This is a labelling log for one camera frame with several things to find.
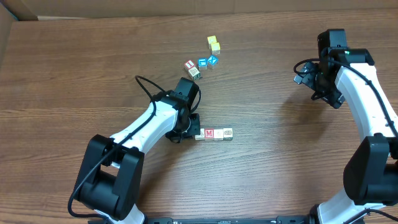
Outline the white red-edged block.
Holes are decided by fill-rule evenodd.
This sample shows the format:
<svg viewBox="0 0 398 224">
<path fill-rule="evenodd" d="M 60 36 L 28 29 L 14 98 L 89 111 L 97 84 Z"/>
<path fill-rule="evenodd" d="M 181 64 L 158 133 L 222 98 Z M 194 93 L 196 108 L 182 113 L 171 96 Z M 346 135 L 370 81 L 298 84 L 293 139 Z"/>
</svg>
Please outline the white red-edged block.
<svg viewBox="0 0 398 224">
<path fill-rule="evenodd" d="M 205 129 L 204 128 L 201 128 L 200 133 L 198 135 L 195 135 L 195 139 L 197 141 L 201 141 L 201 140 L 205 139 Z"/>
</svg>

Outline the blue-faced wooden block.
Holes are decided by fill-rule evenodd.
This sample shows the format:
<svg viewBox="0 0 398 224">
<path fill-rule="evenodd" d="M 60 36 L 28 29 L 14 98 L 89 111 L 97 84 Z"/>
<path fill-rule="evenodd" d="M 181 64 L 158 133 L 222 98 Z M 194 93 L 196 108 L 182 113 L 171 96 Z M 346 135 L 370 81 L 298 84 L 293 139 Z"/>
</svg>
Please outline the blue-faced wooden block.
<svg viewBox="0 0 398 224">
<path fill-rule="evenodd" d="M 223 129 L 223 139 L 224 140 L 232 140 L 233 139 L 233 129 L 232 128 L 224 128 Z"/>
</svg>

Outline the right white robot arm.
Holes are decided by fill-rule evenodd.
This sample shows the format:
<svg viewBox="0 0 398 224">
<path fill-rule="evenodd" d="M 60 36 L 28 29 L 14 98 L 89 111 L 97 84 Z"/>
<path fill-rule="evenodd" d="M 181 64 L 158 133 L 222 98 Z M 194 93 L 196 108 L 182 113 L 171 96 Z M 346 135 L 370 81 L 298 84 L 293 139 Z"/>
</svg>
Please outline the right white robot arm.
<svg viewBox="0 0 398 224">
<path fill-rule="evenodd" d="M 397 115 L 377 79 L 366 49 L 333 49 L 320 58 L 299 62 L 294 80 L 314 90 L 313 100 L 338 92 L 347 102 L 361 143 L 343 172 L 343 189 L 314 206 L 314 223 L 363 223 L 365 215 L 397 205 Z"/>
</svg>

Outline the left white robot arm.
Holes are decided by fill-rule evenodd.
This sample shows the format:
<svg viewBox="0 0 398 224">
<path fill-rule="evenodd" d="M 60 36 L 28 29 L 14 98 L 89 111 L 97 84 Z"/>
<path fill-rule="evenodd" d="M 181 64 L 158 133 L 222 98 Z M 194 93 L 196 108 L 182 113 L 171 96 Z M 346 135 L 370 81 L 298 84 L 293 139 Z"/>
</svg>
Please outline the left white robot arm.
<svg viewBox="0 0 398 224">
<path fill-rule="evenodd" d="M 107 138 L 97 134 L 87 145 L 68 199 L 75 218 L 93 223 L 147 223 L 137 207 L 144 157 L 162 137 L 174 143 L 200 133 L 194 99 L 200 90 L 169 90 L 150 96 L 148 109 L 126 129 Z"/>
</svg>

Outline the red M block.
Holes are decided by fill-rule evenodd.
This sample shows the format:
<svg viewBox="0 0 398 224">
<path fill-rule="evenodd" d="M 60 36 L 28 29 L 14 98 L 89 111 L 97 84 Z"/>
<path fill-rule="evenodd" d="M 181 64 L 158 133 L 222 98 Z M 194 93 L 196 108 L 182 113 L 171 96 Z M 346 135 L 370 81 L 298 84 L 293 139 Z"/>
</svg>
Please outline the red M block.
<svg viewBox="0 0 398 224">
<path fill-rule="evenodd" d="M 204 129 L 204 136 L 206 141 L 214 140 L 214 129 Z"/>
</svg>

